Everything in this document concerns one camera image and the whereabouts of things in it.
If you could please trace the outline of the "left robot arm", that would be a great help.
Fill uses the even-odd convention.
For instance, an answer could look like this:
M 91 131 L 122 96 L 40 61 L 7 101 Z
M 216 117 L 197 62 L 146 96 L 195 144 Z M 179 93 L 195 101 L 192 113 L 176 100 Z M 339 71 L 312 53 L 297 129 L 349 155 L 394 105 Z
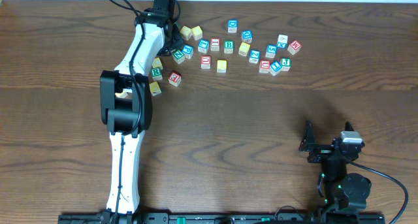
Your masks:
M 100 77 L 101 119 L 112 147 L 112 180 L 106 204 L 111 223 L 132 223 L 140 203 L 140 147 L 153 114 L 148 80 L 152 63 L 183 44 L 176 25 L 181 13 L 177 0 L 154 0 L 143 12 L 128 1 L 122 7 L 135 14 L 135 36 L 121 63 Z

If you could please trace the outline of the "red I block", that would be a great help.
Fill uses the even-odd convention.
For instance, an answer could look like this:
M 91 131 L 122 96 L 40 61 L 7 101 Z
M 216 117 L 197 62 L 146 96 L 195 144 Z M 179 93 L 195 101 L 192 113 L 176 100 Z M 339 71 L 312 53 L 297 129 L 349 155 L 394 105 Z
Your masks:
M 218 52 L 220 50 L 220 38 L 211 38 L 210 39 L 210 50 L 213 52 Z

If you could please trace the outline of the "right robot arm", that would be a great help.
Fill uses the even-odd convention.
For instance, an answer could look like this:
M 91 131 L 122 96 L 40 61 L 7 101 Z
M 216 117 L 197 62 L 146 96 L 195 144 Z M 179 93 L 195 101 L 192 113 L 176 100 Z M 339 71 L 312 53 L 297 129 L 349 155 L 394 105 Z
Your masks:
M 340 136 L 330 144 L 318 143 L 311 122 L 306 122 L 298 150 L 308 152 L 309 163 L 321 165 L 318 192 L 327 199 L 327 207 L 336 212 L 356 212 L 366 208 L 371 181 L 358 173 L 347 172 L 347 165 L 359 158 L 363 147 L 363 139 L 348 121 Z

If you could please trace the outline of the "blue 2 block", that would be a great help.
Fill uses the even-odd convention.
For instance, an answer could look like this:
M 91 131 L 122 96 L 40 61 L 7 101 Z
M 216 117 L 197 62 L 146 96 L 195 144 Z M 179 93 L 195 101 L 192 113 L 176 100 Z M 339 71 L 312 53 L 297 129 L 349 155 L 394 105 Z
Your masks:
M 249 53 L 249 62 L 258 64 L 260 60 L 261 53 L 258 50 L 251 50 Z

